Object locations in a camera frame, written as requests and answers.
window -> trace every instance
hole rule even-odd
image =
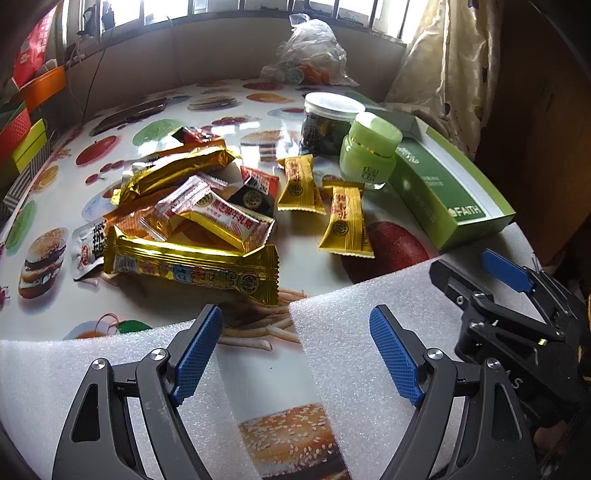
[[[115,16],[115,26],[124,25],[139,19],[140,3],[141,0],[111,0],[103,4],[103,11],[107,12],[111,8]]]
[[[189,11],[189,0],[144,0],[144,2],[146,25],[163,22],[169,18],[186,17]]]
[[[311,17],[321,18],[333,25],[342,25],[361,30],[374,30],[391,37],[412,39],[414,30],[423,14],[426,0],[69,0],[67,25],[80,24],[84,30],[89,23],[89,9],[100,10],[101,19],[93,19],[101,25],[101,34],[113,28],[115,41],[120,33],[127,36],[140,34],[142,29],[168,19],[181,21],[204,18],[236,16],[272,16],[286,18],[293,12],[306,12]],[[101,34],[91,28],[92,41],[101,42]],[[67,43],[78,42],[76,31],[67,29]]]

white candy wrapper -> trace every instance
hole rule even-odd
[[[74,230],[70,247],[74,280],[80,280],[104,263],[103,249],[106,241],[106,225],[107,220],[100,217]]]

plastic jar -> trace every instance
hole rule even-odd
[[[343,139],[358,113],[364,112],[362,103],[344,95],[313,92],[304,102],[306,120],[301,129],[302,146],[311,153],[338,157]]]
[[[343,141],[339,162],[343,178],[382,188],[394,171],[401,141],[402,132],[391,123],[373,113],[360,113]]]

mobile phone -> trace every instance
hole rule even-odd
[[[142,118],[146,118],[151,115],[160,113],[166,108],[166,98],[159,98],[151,102],[142,103],[141,105],[133,106],[127,110],[117,112],[114,115],[108,116],[103,119],[96,127],[90,130],[90,136],[94,137],[99,135],[111,128],[118,127],[120,125],[128,124]]]

wooden cabinet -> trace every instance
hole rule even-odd
[[[528,2],[505,2],[501,70],[476,164],[517,211],[542,263],[591,212],[591,82]]]

